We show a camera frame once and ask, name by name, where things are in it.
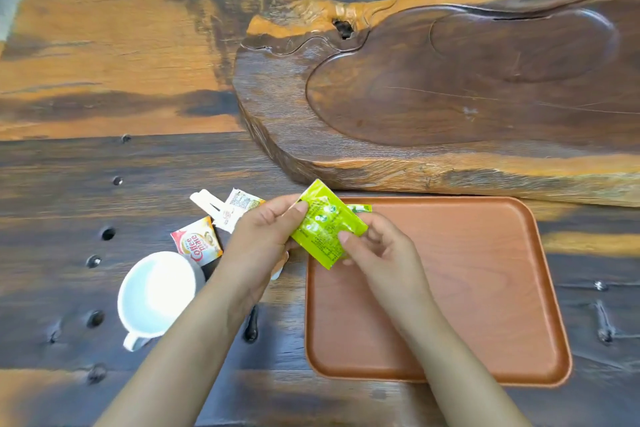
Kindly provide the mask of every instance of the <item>carved wooden slab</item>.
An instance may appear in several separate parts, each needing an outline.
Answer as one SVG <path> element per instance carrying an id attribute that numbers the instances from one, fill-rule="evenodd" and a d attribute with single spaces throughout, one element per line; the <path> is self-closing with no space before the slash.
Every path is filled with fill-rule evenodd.
<path id="1" fill-rule="evenodd" d="M 234 86 L 297 180 L 640 206 L 640 0 L 346 4 L 257 16 Z"/>

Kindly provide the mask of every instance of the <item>white mug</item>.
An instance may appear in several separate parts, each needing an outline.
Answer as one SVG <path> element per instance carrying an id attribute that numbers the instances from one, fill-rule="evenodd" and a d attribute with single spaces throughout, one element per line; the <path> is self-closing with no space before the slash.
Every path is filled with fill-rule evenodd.
<path id="1" fill-rule="evenodd" d="M 118 293 L 118 315 L 129 332 L 123 346 L 139 350 L 163 335 L 203 286 L 200 266 L 179 253 L 157 252 L 140 260 Z"/>

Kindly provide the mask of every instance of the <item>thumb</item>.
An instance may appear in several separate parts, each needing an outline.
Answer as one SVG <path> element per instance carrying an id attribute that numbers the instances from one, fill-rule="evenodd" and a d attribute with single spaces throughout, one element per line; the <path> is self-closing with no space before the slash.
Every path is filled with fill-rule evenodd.
<path id="1" fill-rule="evenodd" d="M 279 216 L 274 227 L 278 233 L 278 239 L 282 239 L 282 243 L 287 241 L 296 228 L 300 226 L 302 220 L 307 214 L 309 203 L 306 201 L 298 201 L 289 208 L 282 216 Z"/>
<path id="2" fill-rule="evenodd" d="M 340 231 L 338 232 L 338 239 L 344 251 L 349 254 L 361 269 L 366 269 L 369 264 L 378 260 L 376 254 L 353 233 Z"/>

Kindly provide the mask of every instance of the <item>orange tray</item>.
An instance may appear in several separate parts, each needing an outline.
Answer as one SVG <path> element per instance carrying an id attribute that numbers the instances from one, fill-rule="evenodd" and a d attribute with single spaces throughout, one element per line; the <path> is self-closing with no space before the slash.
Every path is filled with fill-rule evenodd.
<path id="1" fill-rule="evenodd" d="M 409 235 L 453 328 L 503 385 L 556 387 L 572 357 L 532 212 L 512 197 L 350 197 Z M 305 351 L 331 378 L 425 382 L 357 266 L 307 271 Z"/>

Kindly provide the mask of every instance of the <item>dark wooden table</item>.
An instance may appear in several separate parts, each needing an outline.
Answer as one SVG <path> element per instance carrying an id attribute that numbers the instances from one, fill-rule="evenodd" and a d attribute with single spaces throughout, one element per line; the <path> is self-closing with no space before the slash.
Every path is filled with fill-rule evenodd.
<path id="1" fill-rule="evenodd" d="M 271 1 L 23 0 L 0 58 L 0 427 L 87 426 L 131 377 L 150 347 L 122 347 L 118 287 L 202 216 L 191 192 L 303 188 L 243 131 L 230 85 Z M 527 204 L 574 368 L 559 389 L 509 393 L 537 426 L 640 424 L 640 210 Z M 304 260 L 269 286 L 257 342 L 236 339 L 198 424 L 444 425 L 428 386 L 311 371 Z"/>

